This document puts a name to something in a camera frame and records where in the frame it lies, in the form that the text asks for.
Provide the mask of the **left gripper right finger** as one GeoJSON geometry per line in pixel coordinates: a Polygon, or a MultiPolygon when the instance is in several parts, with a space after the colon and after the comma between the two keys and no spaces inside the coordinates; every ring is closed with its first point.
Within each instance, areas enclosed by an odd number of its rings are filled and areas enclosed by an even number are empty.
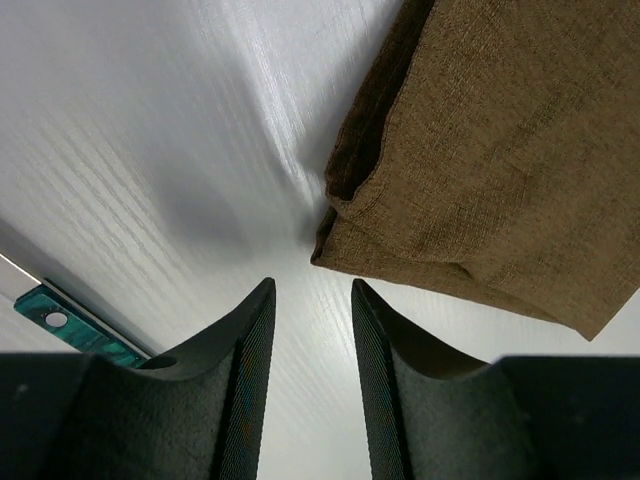
{"type": "Polygon", "coordinates": [[[351,307],[373,478],[529,478],[530,441],[499,369],[425,375],[392,342],[396,312],[360,279],[351,307]]]}

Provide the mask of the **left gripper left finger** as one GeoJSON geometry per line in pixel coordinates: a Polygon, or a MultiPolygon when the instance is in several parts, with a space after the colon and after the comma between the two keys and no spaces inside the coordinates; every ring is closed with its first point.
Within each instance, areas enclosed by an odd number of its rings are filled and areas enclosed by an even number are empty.
{"type": "Polygon", "coordinates": [[[95,478],[256,478],[275,313],[275,282],[266,278],[146,365],[103,365],[95,478]]]}

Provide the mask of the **brown cloth napkin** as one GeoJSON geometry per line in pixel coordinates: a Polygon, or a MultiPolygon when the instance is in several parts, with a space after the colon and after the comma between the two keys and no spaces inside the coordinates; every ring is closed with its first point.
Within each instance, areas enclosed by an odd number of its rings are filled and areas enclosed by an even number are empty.
{"type": "Polygon", "coordinates": [[[406,1],[341,127],[314,265],[595,338],[639,287],[639,5],[406,1]]]}

